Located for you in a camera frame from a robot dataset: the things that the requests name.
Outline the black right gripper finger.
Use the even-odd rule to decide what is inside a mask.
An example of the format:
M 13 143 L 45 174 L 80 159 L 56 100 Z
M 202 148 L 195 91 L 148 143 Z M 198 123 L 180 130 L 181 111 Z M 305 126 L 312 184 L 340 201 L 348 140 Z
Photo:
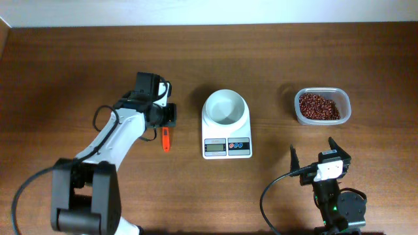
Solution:
M 291 162 L 290 162 L 290 176 L 295 177 L 298 175 L 298 171 L 300 170 L 299 160 L 297 157 L 296 149 L 293 145 L 290 145 L 290 153 L 291 153 Z
M 341 153 L 344 157 L 348 156 L 348 154 L 334 141 L 332 137 L 328 138 L 328 143 L 329 143 L 330 149 L 336 150 L 338 153 Z

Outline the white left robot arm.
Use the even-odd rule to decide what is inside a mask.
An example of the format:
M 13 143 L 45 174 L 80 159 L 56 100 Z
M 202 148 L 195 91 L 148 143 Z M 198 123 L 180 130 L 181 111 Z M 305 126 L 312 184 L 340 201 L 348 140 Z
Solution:
M 138 72 L 135 88 L 110 107 L 108 123 L 73 159 L 52 170 L 51 227 L 71 234 L 143 234 L 121 215 L 117 171 L 131 146 L 147 129 L 173 127 L 176 105 L 163 77 Z

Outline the white digital kitchen scale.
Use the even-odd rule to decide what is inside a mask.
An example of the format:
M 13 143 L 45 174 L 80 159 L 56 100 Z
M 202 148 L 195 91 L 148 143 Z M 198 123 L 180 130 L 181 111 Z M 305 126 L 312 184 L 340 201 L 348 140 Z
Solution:
M 208 125 L 202 116 L 202 156 L 205 159 L 249 159 L 252 154 L 249 108 L 242 125 Z

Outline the red measuring scoop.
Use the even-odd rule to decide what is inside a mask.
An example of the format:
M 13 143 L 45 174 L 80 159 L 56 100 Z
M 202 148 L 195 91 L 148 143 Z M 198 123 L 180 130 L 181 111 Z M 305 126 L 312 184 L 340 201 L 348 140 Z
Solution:
M 164 152 L 169 152 L 170 151 L 170 134 L 169 134 L 168 127 L 162 128 L 162 144 L 163 144 Z

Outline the clear plastic container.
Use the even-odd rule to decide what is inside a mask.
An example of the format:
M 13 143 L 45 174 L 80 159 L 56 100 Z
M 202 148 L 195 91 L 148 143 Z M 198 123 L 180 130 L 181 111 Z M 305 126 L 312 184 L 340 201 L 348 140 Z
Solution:
M 302 125 L 339 125 L 351 117 L 345 91 L 334 87 L 301 89 L 294 99 L 297 120 Z

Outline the grey round bowl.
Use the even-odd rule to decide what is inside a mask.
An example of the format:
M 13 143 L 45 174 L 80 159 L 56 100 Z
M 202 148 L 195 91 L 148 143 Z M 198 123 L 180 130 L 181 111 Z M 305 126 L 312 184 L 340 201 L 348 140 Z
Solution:
M 246 102 L 241 95 L 230 89 L 212 93 L 202 108 L 202 116 L 208 125 L 242 125 L 247 115 Z

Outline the red adzuki beans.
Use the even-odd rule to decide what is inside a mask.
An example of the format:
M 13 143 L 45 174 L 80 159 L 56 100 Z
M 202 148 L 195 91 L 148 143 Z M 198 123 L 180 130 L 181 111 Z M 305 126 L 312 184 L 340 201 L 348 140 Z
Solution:
M 340 119 L 339 110 L 333 100 L 320 95 L 305 93 L 298 98 L 301 114 L 307 119 L 328 121 Z

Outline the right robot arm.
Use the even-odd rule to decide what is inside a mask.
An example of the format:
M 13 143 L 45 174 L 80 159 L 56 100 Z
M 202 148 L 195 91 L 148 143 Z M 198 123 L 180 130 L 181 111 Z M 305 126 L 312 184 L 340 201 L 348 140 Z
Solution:
M 314 228 L 315 234 L 360 234 L 366 224 L 367 197 L 353 188 L 340 188 L 351 164 L 351 156 L 333 138 L 330 149 L 318 154 L 318 161 L 300 167 L 296 149 L 291 146 L 291 176 L 298 176 L 301 186 L 311 185 L 313 201 L 319 209 L 323 226 Z

